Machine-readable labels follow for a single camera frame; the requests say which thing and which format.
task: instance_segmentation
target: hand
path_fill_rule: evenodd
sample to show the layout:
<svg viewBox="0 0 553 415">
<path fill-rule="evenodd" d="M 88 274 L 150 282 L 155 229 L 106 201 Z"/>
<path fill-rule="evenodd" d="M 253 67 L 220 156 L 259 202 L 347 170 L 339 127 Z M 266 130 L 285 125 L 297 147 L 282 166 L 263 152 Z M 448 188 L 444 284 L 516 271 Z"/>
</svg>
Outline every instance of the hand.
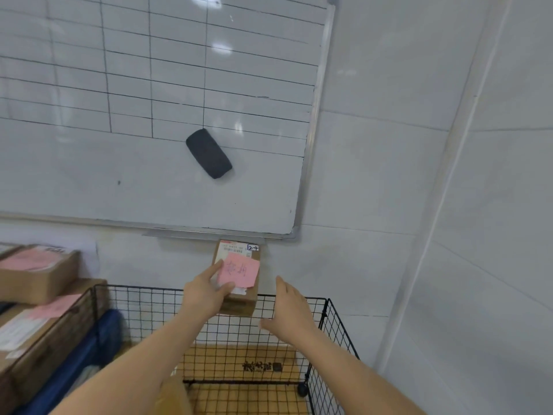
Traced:
<svg viewBox="0 0 553 415">
<path fill-rule="evenodd" d="M 305 297 L 282 278 L 277 277 L 276 281 L 273 319 L 261 319 L 259 327 L 297 348 L 301 336 L 317 331 L 317 326 Z"/>
<path fill-rule="evenodd" d="M 218 290 L 211 285 L 210 279 L 221 269 L 223 261 L 219 260 L 191 282 L 186 283 L 183 289 L 183 306 L 181 312 L 197 316 L 205 323 L 210 317 L 215 316 L 221 309 L 223 299 L 234 288 L 234 283 L 226 283 Z"/>
</svg>

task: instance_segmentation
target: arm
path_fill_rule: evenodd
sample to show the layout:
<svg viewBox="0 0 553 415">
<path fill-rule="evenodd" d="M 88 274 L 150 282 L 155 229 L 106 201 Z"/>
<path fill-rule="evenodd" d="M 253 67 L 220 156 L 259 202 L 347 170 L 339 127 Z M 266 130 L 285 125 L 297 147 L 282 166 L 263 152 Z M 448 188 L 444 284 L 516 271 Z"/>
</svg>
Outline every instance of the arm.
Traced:
<svg viewBox="0 0 553 415">
<path fill-rule="evenodd" d="M 219 261 L 186 284 L 183 305 L 170 322 L 75 390 L 52 415 L 146 414 L 154 405 L 163 380 L 234 288 L 232 283 L 218 291 L 211 286 L 210 279 L 221 265 Z"/>
<path fill-rule="evenodd" d="M 313 364 L 349 415 L 423 415 L 411 400 L 319 330 L 307 300 L 276 278 L 275 314 L 260 327 L 293 345 Z"/>
</svg>

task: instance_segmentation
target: metal wire basket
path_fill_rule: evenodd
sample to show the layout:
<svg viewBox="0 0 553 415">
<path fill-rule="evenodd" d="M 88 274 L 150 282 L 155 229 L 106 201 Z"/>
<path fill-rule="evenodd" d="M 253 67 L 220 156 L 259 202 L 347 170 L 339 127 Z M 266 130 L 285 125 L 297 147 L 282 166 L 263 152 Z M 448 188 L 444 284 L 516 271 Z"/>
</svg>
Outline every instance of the metal wire basket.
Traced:
<svg viewBox="0 0 553 415">
<path fill-rule="evenodd" d="M 137 286 L 96 286 L 123 315 L 123 343 L 131 347 L 169 321 L 183 291 Z M 342 408 L 319 373 L 291 346 L 258 327 L 272 318 L 274 295 L 260 294 L 251 318 L 216 315 L 198 334 L 174 374 L 187 385 L 197 414 L 340 414 Z M 319 329 L 358 358 L 330 299 L 308 297 Z"/>
</svg>

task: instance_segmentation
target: whiteboard eraser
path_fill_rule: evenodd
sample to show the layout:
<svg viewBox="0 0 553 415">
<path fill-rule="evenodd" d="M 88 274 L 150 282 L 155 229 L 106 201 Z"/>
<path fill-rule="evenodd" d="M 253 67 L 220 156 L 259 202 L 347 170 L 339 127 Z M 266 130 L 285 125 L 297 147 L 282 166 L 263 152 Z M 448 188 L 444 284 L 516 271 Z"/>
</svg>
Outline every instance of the whiteboard eraser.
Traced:
<svg viewBox="0 0 553 415">
<path fill-rule="evenodd" d="M 199 165 L 212 178 L 219 179 L 232 169 L 230 160 L 205 128 L 188 137 L 186 145 Z"/>
</svg>

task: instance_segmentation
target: wheel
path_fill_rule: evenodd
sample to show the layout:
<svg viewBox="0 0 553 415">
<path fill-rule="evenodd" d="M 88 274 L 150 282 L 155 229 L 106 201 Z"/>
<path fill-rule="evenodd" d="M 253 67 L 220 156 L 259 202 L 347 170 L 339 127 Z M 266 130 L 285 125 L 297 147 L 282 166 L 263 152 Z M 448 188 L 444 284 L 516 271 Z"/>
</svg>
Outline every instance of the wheel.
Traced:
<svg viewBox="0 0 553 415">
<path fill-rule="evenodd" d="M 298 384 L 298 394 L 300 397 L 306 397 L 308 395 L 308 385 L 305 383 Z"/>
</svg>

